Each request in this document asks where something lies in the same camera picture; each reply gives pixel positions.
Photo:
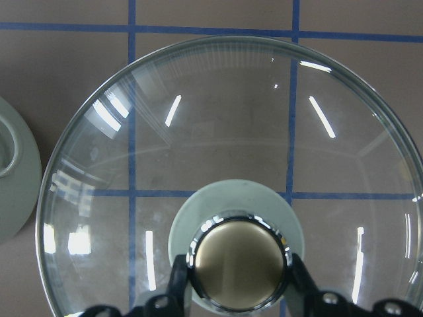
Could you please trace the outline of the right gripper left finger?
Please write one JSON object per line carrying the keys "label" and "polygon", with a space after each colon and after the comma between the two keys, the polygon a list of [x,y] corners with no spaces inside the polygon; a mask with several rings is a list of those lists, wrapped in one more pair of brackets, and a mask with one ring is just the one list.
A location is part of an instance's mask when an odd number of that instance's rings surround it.
{"label": "right gripper left finger", "polygon": [[186,255],[179,254],[174,259],[164,293],[152,296],[144,305],[136,306],[126,314],[113,306],[96,305],[87,308],[82,316],[186,316],[186,304],[191,301],[191,296],[188,296],[188,282]]}

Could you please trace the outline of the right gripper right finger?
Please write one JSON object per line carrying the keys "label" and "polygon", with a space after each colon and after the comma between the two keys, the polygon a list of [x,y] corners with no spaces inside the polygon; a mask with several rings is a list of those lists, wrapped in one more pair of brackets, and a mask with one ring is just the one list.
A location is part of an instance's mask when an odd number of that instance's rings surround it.
{"label": "right gripper right finger", "polygon": [[334,291],[320,290],[302,259],[292,255],[287,271],[288,285],[284,293],[292,316],[421,316],[422,311],[410,303],[393,298],[375,302],[366,310],[349,302]]}

